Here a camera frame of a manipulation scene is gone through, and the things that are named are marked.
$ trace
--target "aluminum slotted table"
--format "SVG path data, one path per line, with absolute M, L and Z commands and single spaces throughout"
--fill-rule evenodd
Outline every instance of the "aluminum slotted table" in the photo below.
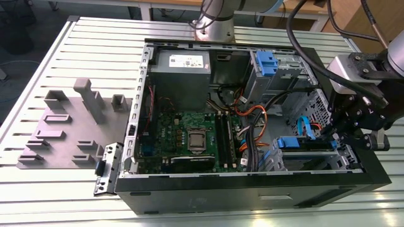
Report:
M 284 30 L 236 27 L 236 42 L 291 45 Z M 327 65 L 340 53 L 356 50 L 336 34 L 296 32 Z M 49 90 L 72 89 L 76 78 L 89 78 L 103 97 L 131 93 L 144 38 L 193 40 L 187 24 L 71 17 L 0 128 L 0 225 L 48 222 L 77 226 L 403 226 L 404 224 L 404 120 L 387 134 L 388 152 L 377 152 L 392 184 L 309 209 L 212 212 L 136 216 L 119 197 L 93 197 L 91 169 L 20 170 L 15 167 L 41 117 Z

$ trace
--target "motherboard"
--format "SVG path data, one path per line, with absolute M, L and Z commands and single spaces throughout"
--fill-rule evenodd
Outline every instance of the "motherboard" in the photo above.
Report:
M 141 174 L 243 172 L 240 119 L 229 113 L 161 112 L 153 142 L 141 143 Z

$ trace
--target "ram slot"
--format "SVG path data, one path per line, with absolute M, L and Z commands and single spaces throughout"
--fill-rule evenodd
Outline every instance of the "ram slot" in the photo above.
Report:
M 227 132 L 224 125 L 224 115 L 221 112 L 217 112 L 215 116 L 215 127 L 216 127 L 216 143 L 217 143 L 217 151 L 219 151 L 219 165 L 223 167 L 228 166 L 228 146 L 225 142 Z
M 232 125 L 232 117 L 229 112 L 225 112 L 224 115 L 224 123 L 225 123 L 225 140 L 228 143 L 228 166 L 233 166 L 236 163 L 236 150 L 235 150 L 235 141 L 233 141 L 233 125 Z

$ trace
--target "power supply label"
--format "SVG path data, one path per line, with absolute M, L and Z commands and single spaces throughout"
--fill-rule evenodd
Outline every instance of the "power supply label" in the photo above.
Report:
M 203 68 L 201 55 L 171 55 L 169 67 L 177 68 Z

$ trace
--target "sticker label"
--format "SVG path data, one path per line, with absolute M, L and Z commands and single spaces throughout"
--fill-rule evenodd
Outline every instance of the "sticker label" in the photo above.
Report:
M 203 68 L 201 55 L 171 55 L 169 67 L 177 68 Z
M 240 165 L 247 166 L 247 162 L 248 162 L 248 159 L 243 158 L 243 159 L 240 160 Z
M 244 98 L 243 96 L 240 97 L 240 101 L 247 103 L 247 98 Z

